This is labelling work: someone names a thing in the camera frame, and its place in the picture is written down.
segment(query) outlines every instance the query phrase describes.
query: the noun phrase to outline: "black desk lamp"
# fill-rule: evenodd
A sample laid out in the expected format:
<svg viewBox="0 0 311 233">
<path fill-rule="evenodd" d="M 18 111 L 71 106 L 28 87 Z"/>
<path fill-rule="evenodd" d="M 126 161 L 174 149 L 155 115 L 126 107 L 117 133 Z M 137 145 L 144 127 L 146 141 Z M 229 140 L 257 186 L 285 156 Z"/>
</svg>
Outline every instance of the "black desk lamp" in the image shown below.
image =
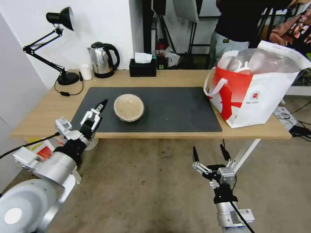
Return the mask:
<svg viewBox="0 0 311 233">
<path fill-rule="evenodd" d="M 72 13 L 72 10 L 70 7 L 64 8 L 60 13 L 47 13 L 46 14 L 46 19 L 50 23 L 54 25 L 55 30 L 53 30 L 51 33 L 45 35 L 44 37 L 40 38 L 39 40 L 36 40 L 30 45 L 27 45 L 23 48 L 23 51 L 25 53 L 28 53 L 29 55 L 37 58 L 38 60 L 44 62 L 45 64 L 49 65 L 50 67 L 56 69 L 57 71 L 60 72 L 60 75 L 57 78 L 57 81 L 60 85 L 70 85 L 74 84 L 75 82 L 79 81 L 79 75 L 76 73 L 69 73 L 65 70 L 65 67 L 54 64 L 43 57 L 40 57 L 35 53 L 36 50 L 42 48 L 43 46 L 47 45 L 48 43 L 52 42 L 53 40 L 59 38 L 63 34 L 63 29 L 60 27 L 60 24 L 64 25 L 66 28 L 70 30 L 74 30 L 74 15 Z M 51 40 L 44 42 L 44 43 L 39 43 L 39 41 L 45 39 L 46 37 L 52 35 L 53 33 L 56 33 L 57 36 L 52 38 Z"/>
</svg>

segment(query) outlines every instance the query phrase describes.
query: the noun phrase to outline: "person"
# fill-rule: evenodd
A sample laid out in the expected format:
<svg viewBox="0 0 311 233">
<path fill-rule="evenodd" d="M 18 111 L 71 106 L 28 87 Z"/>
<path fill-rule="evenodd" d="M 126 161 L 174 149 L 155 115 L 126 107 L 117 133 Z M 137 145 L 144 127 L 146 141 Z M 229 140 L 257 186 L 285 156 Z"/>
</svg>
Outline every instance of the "person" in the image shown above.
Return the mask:
<svg viewBox="0 0 311 233">
<path fill-rule="evenodd" d="M 270 42 L 293 48 L 309 57 L 311 53 L 311 4 L 296 17 L 271 31 Z"/>
<path fill-rule="evenodd" d="M 221 12 L 210 42 L 209 69 L 216 66 L 222 54 L 231 50 L 248 48 L 258 35 L 258 23 L 267 7 L 285 9 L 310 0 L 216 0 Z"/>
</svg>

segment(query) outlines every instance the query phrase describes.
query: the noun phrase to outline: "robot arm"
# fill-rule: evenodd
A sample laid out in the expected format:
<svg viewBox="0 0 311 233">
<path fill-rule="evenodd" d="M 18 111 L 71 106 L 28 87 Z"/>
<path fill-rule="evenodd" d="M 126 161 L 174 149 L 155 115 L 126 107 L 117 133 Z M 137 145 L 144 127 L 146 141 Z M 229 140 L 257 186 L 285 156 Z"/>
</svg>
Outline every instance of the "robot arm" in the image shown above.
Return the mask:
<svg viewBox="0 0 311 233">
<path fill-rule="evenodd" d="M 232 188 L 236 181 L 236 174 L 232 166 L 235 161 L 229 159 L 226 165 L 204 166 L 199 161 L 195 147 L 193 147 L 192 158 L 192 167 L 204 178 L 210 180 L 210 187 L 215 193 L 214 204 L 217 208 L 217 219 L 223 232 L 254 232 L 248 225 L 255 220 L 252 211 L 239 209 L 237 197 L 233 195 Z"/>
<path fill-rule="evenodd" d="M 0 229 L 3 232 L 46 232 L 73 190 L 76 180 L 71 174 L 82 162 L 81 155 L 94 138 L 108 100 L 104 100 L 83 117 L 80 130 L 72 130 L 64 117 L 55 122 L 56 130 L 65 139 L 51 157 L 44 162 L 37 161 L 37 155 L 25 147 L 14 153 L 17 161 L 33 171 L 41 179 L 24 181 L 8 190 L 0 198 Z M 62 187 L 57 197 L 56 188 Z"/>
</svg>

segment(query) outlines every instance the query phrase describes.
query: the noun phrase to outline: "printed logo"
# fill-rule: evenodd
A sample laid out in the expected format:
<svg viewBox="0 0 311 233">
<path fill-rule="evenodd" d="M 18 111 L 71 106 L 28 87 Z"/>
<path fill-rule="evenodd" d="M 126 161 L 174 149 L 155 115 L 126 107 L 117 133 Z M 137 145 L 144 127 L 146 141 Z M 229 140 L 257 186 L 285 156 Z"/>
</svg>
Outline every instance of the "printed logo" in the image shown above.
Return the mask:
<svg viewBox="0 0 311 233">
<path fill-rule="evenodd" d="M 257 100 L 259 98 L 259 95 L 260 95 L 260 92 L 253 92 L 252 96 L 251 96 L 251 99 L 252 100 Z"/>
</svg>

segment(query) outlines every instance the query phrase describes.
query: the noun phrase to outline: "white and red bag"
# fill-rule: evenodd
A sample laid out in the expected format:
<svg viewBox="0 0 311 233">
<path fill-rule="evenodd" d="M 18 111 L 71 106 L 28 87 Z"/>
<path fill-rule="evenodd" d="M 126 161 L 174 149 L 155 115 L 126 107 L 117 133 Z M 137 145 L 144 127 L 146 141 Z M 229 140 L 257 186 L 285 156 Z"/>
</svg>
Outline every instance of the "white and red bag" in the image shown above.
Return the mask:
<svg viewBox="0 0 311 233">
<path fill-rule="evenodd" d="M 311 67 L 311 62 L 299 52 L 266 41 L 259 49 L 286 56 L 295 61 L 300 70 Z M 231 128 L 264 124 L 278 106 L 298 72 L 270 72 L 262 74 L 241 74 L 220 67 L 226 67 L 239 51 L 223 54 L 217 64 L 209 89 L 206 87 L 211 73 L 204 84 L 204 92 Z"/>
</svg>

